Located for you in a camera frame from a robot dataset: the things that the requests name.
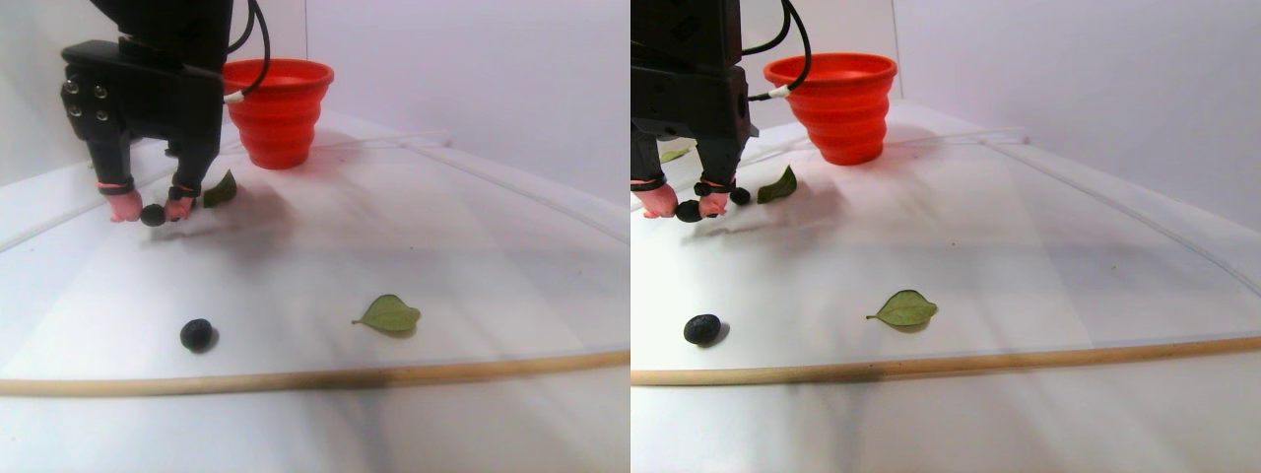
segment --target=white wall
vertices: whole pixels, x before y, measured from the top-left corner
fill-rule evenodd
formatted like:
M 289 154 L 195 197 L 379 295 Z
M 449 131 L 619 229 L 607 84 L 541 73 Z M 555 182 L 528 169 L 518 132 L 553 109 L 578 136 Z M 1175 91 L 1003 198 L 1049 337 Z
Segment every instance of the white wall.
M 276 55 L 305 57 L 303 0 L 260 0 Z M 232 38 L 245 26 L 233 5 Z M 88 39 L 117 40 L 117 26 L 87 0 L 0 0 L 0 185 L 88 160 L 62 111 L 61 50 Z M 230 59 L 261 57 L 257 30 Z
M 1261 230 L 1261 3 L 895 8 L 907 98 Z
M 309 0 L 324 106 L 624 202 L 627 0 Z
M 886 55 L 898 61 L 898 44 L 893 24 L 893 0 L 793 0 L 810 35 L 813 52 L 863 52 Z M 740 0 L 740 28 L 744 48 L 763 44 L 779 33 L 783 21 L 778 0 Z M 749 81 L 750 93 L 774 88 L 762 76 L 768 63 L 802 54 L 801 37 L 793 24 L 788 38 L 768 52 L 749 55 L 740 62 Z M 900 85 L 893 85 L 890 98 L 900 98 Z M 749 111 L 760 129 L 796 121 L 788 103 L 782 100 L 754 102 Z

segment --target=wooden dowel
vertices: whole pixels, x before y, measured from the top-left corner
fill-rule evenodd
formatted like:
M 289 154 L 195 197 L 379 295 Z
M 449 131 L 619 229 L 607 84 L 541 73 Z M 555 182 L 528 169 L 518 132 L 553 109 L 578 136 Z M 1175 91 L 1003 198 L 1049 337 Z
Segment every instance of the wooden dowel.
M 1129 363 L 1165 358 L 1261 349 L 1261 337 L 1206 342 L 1164 343 L 1139 347 L 1068 349 L 1054 352 L 979 354 L 948 358 L 918 358 L 784 366 L 735 370 L 632 370 L 632 386 L 733 386 L 807 382 L 875 381 L 889 377 L 963 373 L 992 370 L 1024 370 L 1105 363 Z
M 630 352 L 482 363 L 400 366 L 265 375 L 208 376 L 156 380 L 0 380 L 0 396 L 134 397 L 281 390 L 367 388 L 421 383 L 468 382 L 591 370 L 630 363 Z

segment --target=black olive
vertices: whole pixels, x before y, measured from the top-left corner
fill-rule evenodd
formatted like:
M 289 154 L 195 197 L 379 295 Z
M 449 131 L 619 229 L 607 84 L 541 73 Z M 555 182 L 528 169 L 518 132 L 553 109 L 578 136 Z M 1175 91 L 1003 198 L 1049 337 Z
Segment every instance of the black olive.
M 696 315 L 683 325 L 683 338 L 694 344 L 710 344 L 721 329 L 723 322 L 716 315 Z
M 214 329 L 211 328 L 211 323 L 206 319 L 197 319 L 184 324 L 184 329 L 179 330 L 179 343 L 194 352 L 202 351 L 211 344 L 212 334 L 214 334 Z
M 166 209 L 156 203 L 148 204 L 140 209 L 140 221 L 150 227 L 166 223 Z
M 735 190 L 731 190 L 731 202 L 735 202 L 736 206 L 747 206 L 752 199 L 753 196 L 749 194 L 749 189 L 738 187 Z
M 687 223 L 701 221 L 701 203 L 697 201 L 685 201 L 675 208 L 675 217 Z

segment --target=green leaf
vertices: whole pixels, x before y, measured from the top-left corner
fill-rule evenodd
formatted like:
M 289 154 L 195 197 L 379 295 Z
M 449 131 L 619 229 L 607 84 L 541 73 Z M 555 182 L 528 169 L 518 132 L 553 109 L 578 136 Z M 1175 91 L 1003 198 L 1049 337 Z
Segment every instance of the green leaf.
M 420 310 L 407 307 L 397 295 L 386 294 L 368 305 L 368 312 L 362 319 L 351 320 L 351 324 L 364 324 L 385 332 L 407 332 L 416 328 L 420 320 Z
M 880 319 L 889 325 L 919 325 L 928 322 L 937 313 L 937 304 L 929 303 L 917 291 L 910 289 L 894 294 L 875 315 L 868 319 Z
M 691 151 L 692 151 L 692 146 L 687 146 L 687 148 L 683 148 L 683 149 L 676 149 L 673 151 L 666 151 L 666 153 L 661 154 L 661 161 L 662 163 L 670 163 L 672 160 L 682 158 L 685 154 L 691 153 Z
M 758 189 L 758 203 L 768 203 L 770 201 L 792 196 L 797 192 L 797 174 L 793 174 L 792 166 L 784 169 L 784 175 L 779 177 L 774 184 L 763 185 Z
M 228 169 L 227 175 L 213 189 L 202 193 L 202 207 L 211 208 L 232 201 L 233 197 L 236 197 L 236 178 L 232 177 L 232 170 Z

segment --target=white table surface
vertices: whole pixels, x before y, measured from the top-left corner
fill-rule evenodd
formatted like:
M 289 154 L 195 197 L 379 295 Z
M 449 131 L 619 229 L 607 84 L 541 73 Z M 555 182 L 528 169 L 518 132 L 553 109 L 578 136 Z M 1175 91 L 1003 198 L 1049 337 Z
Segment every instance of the white table surface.
M 914 103 L 885 154 L 822 161 L 799 125 L 750 141 L 755 193 L 796 194 L 697 225 L 634 217 L 632 367 L 735 368 L 1161 343 L 1261 333 L 1261 235 Z M 782 144 L 779 154 L 765 154 Z M 1053 172 L 1156 222 L 1178 242 Z M 666 165 L 682 198 L 695 155 Z M 900 289 L 941 308 L 922 330 L 866 320 Z M 682 339 L 714 313 L 714 347 Z M 636 387 L 643 472 L 1261 470 L 1261 354 L 932 380 Z
M 300 168 L 248 164 L 231 127 L 213 184 L 237 198 L 116 225 L 92 172 L 0 188 L 0 377 L 149 378 L 625 349 L 624 211 L 325 111 Z M 412 149 L 400 148 L 398 143 Z M 146 203 L 174 161 L 135 150 Z M 351 320 L 421 310 L 393 338 Z M 213 349 L 180 327 L 206 318 Z M 0 470 L 625 470 L 622 368 L 469 385 L 160 399 L 0 399 Z

